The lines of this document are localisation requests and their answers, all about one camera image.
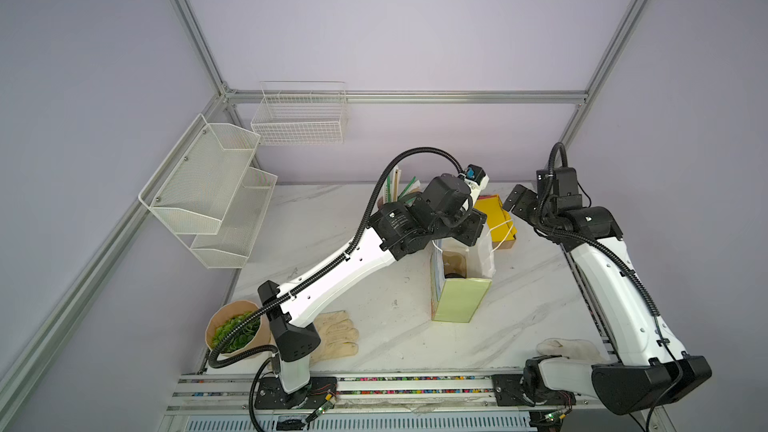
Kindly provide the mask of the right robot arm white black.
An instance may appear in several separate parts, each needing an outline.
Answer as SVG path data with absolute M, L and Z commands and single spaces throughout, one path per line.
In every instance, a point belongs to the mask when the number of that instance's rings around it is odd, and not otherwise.
M 675 403 L 712 377 L 706 358 L 690 354 L 667 326 L 613 214 L 584 205 L 573 168 L 538 171 L 537 188 L 515 186 L 503 208 L 564 250 L 616 356 L 602 363 L 544 353 L 526 363 L 531 389 L 594 397 L 626 415 Z

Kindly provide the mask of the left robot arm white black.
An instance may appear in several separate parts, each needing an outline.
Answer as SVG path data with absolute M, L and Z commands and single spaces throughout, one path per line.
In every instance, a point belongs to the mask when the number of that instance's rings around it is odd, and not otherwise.
M 433 178 L 422 191 L 383 204 L 364 216 L 362 232 L 305 274 L 258 289 L 279 359 L 276 376 L 288 397 L 308 394 L 310 355 L 321 344 L 315 318 L 336 298 L 372 273 L 433 241 L 454 239 L 471 247 L 487 216 L 474 208 L 489 178 L 471 165 L 457 175 Z

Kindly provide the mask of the green paper takeout bag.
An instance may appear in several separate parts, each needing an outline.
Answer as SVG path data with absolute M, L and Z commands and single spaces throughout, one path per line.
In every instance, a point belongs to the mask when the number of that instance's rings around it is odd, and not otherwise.
M 431 244 L 431 320 L 469 323 L 490 290 L 496 273 L 495 253 L 487 225 L 477 243 L 468 247 L 452 238 Z M 445 279 L 442 254 L 458 252 L 467 257 L 466 279 Z

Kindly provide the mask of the single brown pulp carrier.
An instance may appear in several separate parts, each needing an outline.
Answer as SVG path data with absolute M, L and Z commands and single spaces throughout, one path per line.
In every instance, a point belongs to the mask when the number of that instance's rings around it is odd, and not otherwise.
M 457 273 L 468 277 L 467 257 L 458 252 L 442 254 L 443 274 Z

